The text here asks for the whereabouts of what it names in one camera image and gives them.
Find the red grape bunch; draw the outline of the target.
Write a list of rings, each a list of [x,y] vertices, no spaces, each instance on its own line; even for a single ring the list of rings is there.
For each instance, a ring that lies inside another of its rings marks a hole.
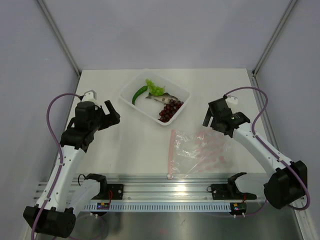
[[[170,99],[169,103],[166,103],[163,110],[159,112],[159,120],[163,123],[167,123],[173,118],[183,104],[183,101]]]

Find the green chili pepper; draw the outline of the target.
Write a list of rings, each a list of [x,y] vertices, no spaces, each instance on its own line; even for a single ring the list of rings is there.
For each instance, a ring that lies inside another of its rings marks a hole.
[[[137,90],[137,92],[136,92],[136,93],[133,95],[133,97],[132,97],[131,103],[132,103],[133,105],[135,105],[137,98],[138,98],[141,94],[143,94],[144,92],[146,92],[147,90],[148,90],[148,86],[147,86],[147,85],[144,85],[144,86],[142,86],[139,90]]]

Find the clear zip top bag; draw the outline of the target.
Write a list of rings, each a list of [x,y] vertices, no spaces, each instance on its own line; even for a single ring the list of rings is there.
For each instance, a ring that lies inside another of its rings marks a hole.
[[[232,172],[235,144],[222,133],[201,130],[188,134],[172,130],[168,150],[168,179]]]

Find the grey toy fish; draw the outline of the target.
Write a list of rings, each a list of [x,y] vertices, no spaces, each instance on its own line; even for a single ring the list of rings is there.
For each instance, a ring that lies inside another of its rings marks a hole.
[[[172,103],[173,101],[179,101],[179,99],[173,95],[170,95],[169,93],[165,92],[163,95],[161,96],[154,96],[151,95],[151,93],[148,93],[148,96],[145,97],[145,99],[150,99],[150,100],[154,100],[163,104],[168,104],[168,103]]]

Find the green grape bunch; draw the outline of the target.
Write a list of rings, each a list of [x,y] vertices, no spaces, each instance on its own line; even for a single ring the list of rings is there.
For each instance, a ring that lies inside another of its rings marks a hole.
[[[146,79],[145,83],[148,87],[149,92],[153,96],[162,96],[165,93],[165,88],[155,85],[150,79]]]

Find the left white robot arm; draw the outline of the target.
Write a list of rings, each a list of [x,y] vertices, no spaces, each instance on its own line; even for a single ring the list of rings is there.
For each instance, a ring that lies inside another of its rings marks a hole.
[[[34,206],[26,206],[23,217],[31,227],[31,239],[35,234],[68,238],[75,226],[76,217],[92,199],[111,200],[113,193],[104,175],[89,173],[80,188],[68,196],[69,188],[78,165],[94,140],[94,134],[120,123],[120,115],[112,103],[102,107],[93,101],[81,101],[76,105],[75,116],[71,119],[61,139],[56,141],[58,158],[49,181]]]

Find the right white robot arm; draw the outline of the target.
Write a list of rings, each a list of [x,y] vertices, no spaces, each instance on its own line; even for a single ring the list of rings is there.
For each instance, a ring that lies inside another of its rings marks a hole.
[[[306,197],[301,210],[311,203],[308,191],[308,169],[302,161],[294,162],[281,154],[258,132],[242,112],[233,113],[226,97],[208,103],[203,126],[233,138],[245,147],[263,167],[269,180],[263,185],[266,200],[276,209],[290,207],[292,202]]]

